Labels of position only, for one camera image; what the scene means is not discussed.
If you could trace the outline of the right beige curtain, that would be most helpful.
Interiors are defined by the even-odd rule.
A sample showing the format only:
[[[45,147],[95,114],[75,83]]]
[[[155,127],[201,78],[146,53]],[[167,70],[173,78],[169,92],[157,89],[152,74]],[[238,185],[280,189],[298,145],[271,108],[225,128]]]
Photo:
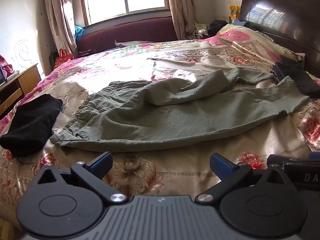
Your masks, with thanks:
[[[195,11],[192,0],[169,0],[172,22],[179,40],[194,40]]]

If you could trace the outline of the dark wooden headboard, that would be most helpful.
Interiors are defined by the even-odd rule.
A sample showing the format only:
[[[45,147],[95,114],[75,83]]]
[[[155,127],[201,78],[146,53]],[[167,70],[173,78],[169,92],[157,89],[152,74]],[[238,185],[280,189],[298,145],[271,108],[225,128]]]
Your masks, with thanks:
[[[319,77],[320,0],[242,0],[240,20],[295,53],[305,70]]]

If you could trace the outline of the red gift bag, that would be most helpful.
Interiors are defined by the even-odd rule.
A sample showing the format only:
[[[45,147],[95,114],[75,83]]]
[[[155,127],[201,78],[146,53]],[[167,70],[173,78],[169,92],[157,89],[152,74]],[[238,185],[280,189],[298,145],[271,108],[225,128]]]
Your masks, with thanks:
[[[70,54],[66,49],[60,49],[59,55],[54,61],[53,69],[56,69],[61,64],[65,63],[67,61],[71,61],[72,59],[73,59],[73,54]]]

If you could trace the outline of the maroon sofa bench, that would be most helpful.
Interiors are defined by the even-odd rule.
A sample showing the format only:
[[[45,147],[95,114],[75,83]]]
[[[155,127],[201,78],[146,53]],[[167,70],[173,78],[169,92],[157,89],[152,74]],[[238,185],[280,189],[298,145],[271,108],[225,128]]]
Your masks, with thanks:
[[[83,34],[76,43],[78,53],[99,53],[116,47],[115,42],[168,42],[177,41],[171,17],[151,18]]]

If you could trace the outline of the wooden cabinet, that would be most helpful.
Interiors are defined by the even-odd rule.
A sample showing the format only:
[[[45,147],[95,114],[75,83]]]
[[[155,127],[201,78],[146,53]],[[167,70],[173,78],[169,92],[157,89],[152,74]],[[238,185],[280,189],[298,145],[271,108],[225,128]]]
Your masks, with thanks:
[[[41,77],[35,64],[1,85],[1,118],[8,114],[14,105],[31,92],[40,81]]]

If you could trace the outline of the dark checked pants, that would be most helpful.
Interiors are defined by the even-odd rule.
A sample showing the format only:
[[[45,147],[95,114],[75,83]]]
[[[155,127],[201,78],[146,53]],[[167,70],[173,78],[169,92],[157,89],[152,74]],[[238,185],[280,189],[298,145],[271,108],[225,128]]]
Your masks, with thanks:
[[[303,64],[303,60],[295,61],[281,56],[280,62],[276,62],[272,66],[272,73],[278,82],[287,76],[290,77],[303,95],[309,96],[312,99],[319,99],[319,84],[303,69]]]

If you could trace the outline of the beige curtain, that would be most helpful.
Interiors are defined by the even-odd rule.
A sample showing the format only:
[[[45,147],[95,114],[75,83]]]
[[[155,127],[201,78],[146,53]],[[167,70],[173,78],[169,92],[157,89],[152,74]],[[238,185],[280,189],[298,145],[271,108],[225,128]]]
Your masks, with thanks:
[[[73,0],[45,0],[48,22],[58,50],[65,49],[76,56]]]
[[[192,0],[169,0],[172,22],[179,40],[194,40],[195,11]]]

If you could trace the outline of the floral bedspread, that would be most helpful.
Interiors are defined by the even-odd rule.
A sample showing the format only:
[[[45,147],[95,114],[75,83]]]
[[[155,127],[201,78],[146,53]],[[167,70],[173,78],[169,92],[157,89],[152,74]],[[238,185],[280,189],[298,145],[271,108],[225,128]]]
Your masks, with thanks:
[[[196,41],[140,44],[69,61],[39,82],[17,104],[42,94],[63,101],[54,132],[65,127],[91,94],[114,81],[161,81],[181,78],[195,81],[215,70],[235,67],[269,72],[254,44],[243,52],[219,37]],[[128,196],[134,194],[197,195],[219,180],[209,168],[213,152],[229,160],[263,168],[271,154],[306,158],[319,150],[319,101],[310,100],[291,115],[279,116],[236,137],[164,151],[118,153],[104,181]],[[95,152],[60,148],[47,142],[37,154],[14,158],[1,150],[1,227],[17,226],[16,205],[33,177],[46,164],[69,167],[90,161]]]

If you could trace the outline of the pink cloth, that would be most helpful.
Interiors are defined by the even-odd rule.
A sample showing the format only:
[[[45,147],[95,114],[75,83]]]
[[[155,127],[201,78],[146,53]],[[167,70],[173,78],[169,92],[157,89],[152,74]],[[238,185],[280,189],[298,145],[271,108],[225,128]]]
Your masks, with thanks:
[[[9,77],[14,74],[14,70],[11,64],[8,64],[4,57],[0,55],[0,67],[3,70],[4,76]]]

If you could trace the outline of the floral pillow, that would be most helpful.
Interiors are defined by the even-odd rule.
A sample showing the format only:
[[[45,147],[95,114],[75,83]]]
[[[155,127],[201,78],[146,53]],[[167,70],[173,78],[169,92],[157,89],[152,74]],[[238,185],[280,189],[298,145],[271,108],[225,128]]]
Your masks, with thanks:
[[[217,33],[217,36],[243,52],[249,51],[246,45],[249,43],[254,44],[258,50],[258,54],[269,63],[280,62],[281,57],[288,58],[295,62],[305,60],[305,53],[295,53],[277,44],[270,35],[247,27],[227,24]]]

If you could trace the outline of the black bag on nightstand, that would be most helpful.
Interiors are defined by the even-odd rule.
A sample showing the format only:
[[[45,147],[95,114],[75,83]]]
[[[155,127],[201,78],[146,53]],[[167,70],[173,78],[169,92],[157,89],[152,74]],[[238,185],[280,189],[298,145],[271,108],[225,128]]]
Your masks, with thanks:
[[[207,27],[207,35],[208,35],[208,37],[215,36],[227,24],[228,23],[226,21],[224,21],[224,20],[214,20]]]

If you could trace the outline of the black folded garment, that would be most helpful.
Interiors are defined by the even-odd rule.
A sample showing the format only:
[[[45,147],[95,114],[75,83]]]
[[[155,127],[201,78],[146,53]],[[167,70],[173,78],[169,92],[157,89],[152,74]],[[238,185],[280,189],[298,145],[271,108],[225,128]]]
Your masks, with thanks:
[[[43,149],[52,136],[52,128],[63,101],[43,94],[18,106],[8,132],[1,136],[1,147],[14,158],[24,158]]]

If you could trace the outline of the yellow package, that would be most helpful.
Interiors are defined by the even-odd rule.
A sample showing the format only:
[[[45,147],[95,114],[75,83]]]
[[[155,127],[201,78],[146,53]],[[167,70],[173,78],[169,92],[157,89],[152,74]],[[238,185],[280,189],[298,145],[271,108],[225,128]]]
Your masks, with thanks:
[[[229,5],[229,22],[233,23],[240,17],[240,7],[238,5]]]

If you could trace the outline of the left beige curtain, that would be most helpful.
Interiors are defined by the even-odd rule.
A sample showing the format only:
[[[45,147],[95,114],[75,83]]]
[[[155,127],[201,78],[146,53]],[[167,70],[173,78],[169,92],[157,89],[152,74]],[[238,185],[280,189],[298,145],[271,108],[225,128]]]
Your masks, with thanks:
[[[76,56],[73,0],[45,0],[48,22],[58,50],[65,49]]]

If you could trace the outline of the green pants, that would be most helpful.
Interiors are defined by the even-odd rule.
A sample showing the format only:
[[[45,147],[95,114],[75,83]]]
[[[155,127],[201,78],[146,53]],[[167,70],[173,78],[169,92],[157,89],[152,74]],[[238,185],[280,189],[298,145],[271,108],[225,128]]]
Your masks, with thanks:
[[[164,150],[239,135],[308,100],[286,77],[256,88],[271,73],[216,70],[191,82],[112,82],[89,96],[51,142],[95,152]]]

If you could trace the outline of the blue plastic bag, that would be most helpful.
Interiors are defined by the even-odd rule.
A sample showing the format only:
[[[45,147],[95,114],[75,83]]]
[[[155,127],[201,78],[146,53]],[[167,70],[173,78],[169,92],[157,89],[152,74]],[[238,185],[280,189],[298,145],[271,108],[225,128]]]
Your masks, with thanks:
[[[75,25],[74,27],[75,27],[75,41],[76,41],[76,44],[78,44],[83,35],[84,29],[78,25]]]

